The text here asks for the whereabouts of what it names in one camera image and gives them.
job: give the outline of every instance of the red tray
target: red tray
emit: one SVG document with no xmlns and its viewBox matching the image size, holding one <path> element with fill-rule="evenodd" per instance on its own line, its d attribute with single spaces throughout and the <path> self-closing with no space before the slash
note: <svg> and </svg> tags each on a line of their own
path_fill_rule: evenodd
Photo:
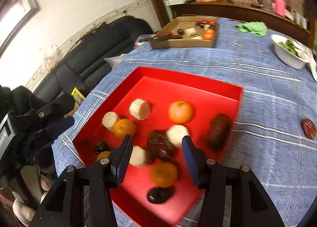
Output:
<svg viewBox="0 0 317 227">
<path fill-rule="evenodd" d="M 138 67 L 101 104 L 73 141 L 86 166 L 96 161 L 94 145 L 100 140 L 111 147 L 118 147 L 121 140 L 102 126 L 103 115 L 116 112 L 121 119 L 132 120 L 137 126 L 134 145 L 146 145 L 146 138 L 153 129 L 168 130 L 172 121 L 168 118 L 168 107 L 176 100 L 189 102 L 194 108 L 193 118 L 184 124 L 196 145 L 209 158 L 221 161 L 230 137 L 222 151 L 208 148 L 206 138 L 210 120 L 217 114 L 229 115 L 231 121 L 237 117 L 242 88 L 229 83 L 170 70 Z M 129 114 L 129 106 L 136 98 L 151 104 L 147 120 L 139 121 Z M 151 204 L 147 192 L 156 185 L 150 180 L 150 167 L 128 166 L 126 177 L 119 189 L 111 189 L 113 202 L 135 223 L 142 227 L 171 227 L 182 217 L 202 194 L 192 183 L 181 148 L 175 160 L 179 167 L 179 180 L 175 194 L 164 204 Z"/>
</svg>

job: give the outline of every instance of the black couch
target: black couch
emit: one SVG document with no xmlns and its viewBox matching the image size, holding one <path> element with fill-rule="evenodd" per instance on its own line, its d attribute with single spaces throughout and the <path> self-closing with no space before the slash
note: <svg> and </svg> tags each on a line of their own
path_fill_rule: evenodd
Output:
<svg viewBox="0 0 317 227">
<path fill-rule="evenodd" d="M 147 22 L 132 16 L 101 25 L 58 63 L 34 94 L 47 103 L 77 87 L 87 96 L 111 71 L 104 58 L 129 53 L 140 35 L 152 33 Z"/>
</svg>

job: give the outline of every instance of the green rag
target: green rag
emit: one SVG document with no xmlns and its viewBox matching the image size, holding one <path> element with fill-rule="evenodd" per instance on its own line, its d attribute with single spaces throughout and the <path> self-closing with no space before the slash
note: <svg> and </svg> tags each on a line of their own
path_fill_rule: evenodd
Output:
<svg viewBox="0 0 317 227">
<path fill-rule="evenodd" d="M 243 24 L 237 24 L 241 32 L 250 32 L 256 36 L 264 37 L 266 36 L 266 25 L 264 22 L 247 22 Z"/>
</svg>

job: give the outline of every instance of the tablecloth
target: tablecloth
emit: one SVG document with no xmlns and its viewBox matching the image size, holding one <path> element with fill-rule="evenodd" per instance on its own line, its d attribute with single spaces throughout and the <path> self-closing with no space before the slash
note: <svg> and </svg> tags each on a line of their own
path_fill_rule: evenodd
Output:
<svg viewBox="0 0 317 227">
<path fill-rule="evenodd" d="M 242 86 L 243 100 L 234 135 L 223 165 L 249 165 L 270 195 L 285 226 L 296 226 L 317 193 L 317 141 L 305 137 L 300 120 L 317 123 L 317 83 L 307 69 L 292 69 L 274 53 L 271 34 L 257 37 L 241 33 L 239 22 L 219 18 L 215 48 L 152 50 L 149 43 L 130 52 L 119 66 L 96 86 L 76 111 L 75 125 L 52 145 L 58 174 L 67 165 L 83 167 L 72 140 L 107 96 L 136 67 L 170 69 Z M 230 192 L 224 226 L 229 226 Z M 178 226 L 197 223 L 202 201 Z M 85 213 L 89 198 L 85 196 Z M 119 227 L 136 224 L 115 207 Z"/>
</svg>

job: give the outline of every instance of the screw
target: screw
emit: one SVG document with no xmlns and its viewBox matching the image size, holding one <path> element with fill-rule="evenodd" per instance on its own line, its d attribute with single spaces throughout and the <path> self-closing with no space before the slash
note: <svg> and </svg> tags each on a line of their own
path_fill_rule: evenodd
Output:
<svg viewBox="0 0 317 227">
<path fill-rule="evenodd" d="M 213 160 L 213 159 L 207 159 L 207 164 L 209 164 L 209 165 L 214 165 L 215 163 L 216 163 L 215 160 Z"/>
<path fill-rule="evenodd" d="M 250 167 L 247 166 L 247 165 L 242 165 L 241 169 L 242 169 L 242 171 L 244 171 L 244 172 L 246 172 L 246 173 L 247 173 L 248 171 L 250 171 Z"/>
<path fill-rule="evenodd" d="M 72 172 L 72 171 L 74 171 L 74 170 L 75 170 L 75 167 L 74 167 L 73 165 L 69 165 L 69 166 L 66 167 L 66 171 L 67 171 L 68 173 L 70 173 L 70 172 Z"/>
<path fill-rule="evenodd" d="M 108 158 L 103 158 L 103 159 L 100 160 L 100 163 L 102 165 L 106 165 L 107 163 L 109 163 L 109 159 Z"/>
</svg>

